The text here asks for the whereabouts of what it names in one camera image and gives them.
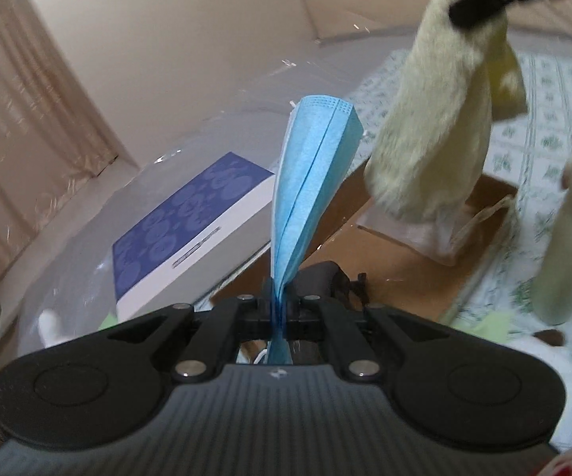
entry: white wall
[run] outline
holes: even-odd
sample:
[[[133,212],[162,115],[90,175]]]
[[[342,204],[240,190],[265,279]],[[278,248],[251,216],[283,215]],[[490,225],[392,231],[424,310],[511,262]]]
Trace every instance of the white wall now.
[[[311,43],[299,0],[31,0],[139,165]]]

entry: brown cardboard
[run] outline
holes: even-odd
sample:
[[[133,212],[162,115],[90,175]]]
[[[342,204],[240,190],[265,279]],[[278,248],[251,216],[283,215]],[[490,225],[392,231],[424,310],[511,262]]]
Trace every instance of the brown cardboard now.
[[[339,188],[317,226],[302,267],[332,260],[350,276],[367,273],[367,291],[372,302],[395,306],[418,316],[437,321],[449,311],[453,300],[476,270],[507,214],[497,211],[477,226],[468,247],[453,267],[439,265],[411,248],[356,225],[356,220],[372,202],[365,189],[362,165]],[[468,211],[491,207],[517,188],[483,175],[467,201]],[[241,294],[257,294],[270,273],[270,252],[243,271],[214,297],[222,299]],[[245,346],[251,359],[263,347],[261,343]]]

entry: cardboard box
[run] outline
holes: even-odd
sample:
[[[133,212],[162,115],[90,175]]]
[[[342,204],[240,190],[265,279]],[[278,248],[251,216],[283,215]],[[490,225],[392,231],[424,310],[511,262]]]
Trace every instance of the cardboard box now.
[[[405,245],[357,226],[357,217],[372,204],[363,181],[364,168],[362,165],[339,188],[319,222],[302,267],[332,260],[353,280],[365,272],[372,302],[449,323],[458,311],[452,308],[456,298],[472,278],[482,276],[478,268],[485,265],[487,257],[495,255],[500,243],[496,234],[506,235],[503,224],[512,211],[500,209],[480,223],[453,267],[439,265]],[[514,186],[483,175],[467,201],[468,211],[475,214],[516,194]],[[217,305],[224,298],[257,294],[269,273],[270,252],[266,252],[212,301]],[[245,351],[253,358],[262,347],[259,343],[248,344]]]
[[[194,302],[270,239],[275,176],[229,152],[113,245],[120,322]]]

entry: green patterned sheet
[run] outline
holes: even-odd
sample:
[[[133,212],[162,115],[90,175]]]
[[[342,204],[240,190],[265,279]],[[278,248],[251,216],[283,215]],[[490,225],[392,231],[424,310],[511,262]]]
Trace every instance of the green patterned sheet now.
[[[392,107],[399,68],[407,54],[406,50],[393,52],[349,97],[366,129],[353,167],[372,151]],[[528,53],[519,53],[518,58],[530,110],[527,116],[493,127],[485,172],[519,186],[520,219],[471,297],[459,304],[455,321],[472,329],[491,311],[507,313],[510,339],[546,328],[532,314],[529,288],[563,200],[561,172],[572,156],[572,59]],[[558,329],[566,334],[572,358],[572,320]],[[570,415],[570,433],[555,442],[560,449],[572,445],[572,410]]]

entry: ribbed gray surface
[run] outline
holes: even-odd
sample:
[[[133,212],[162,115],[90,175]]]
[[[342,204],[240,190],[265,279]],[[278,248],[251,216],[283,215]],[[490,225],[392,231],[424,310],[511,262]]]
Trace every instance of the ribbed gray surface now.
[[[530,476],[554,456],[545,445],[456,451],[406,426],[374,386],[345,383],[327,365],[283,370],[229,365],[216,381],[179,386],[153,421],[97,449],[9,441],[0,476]]]

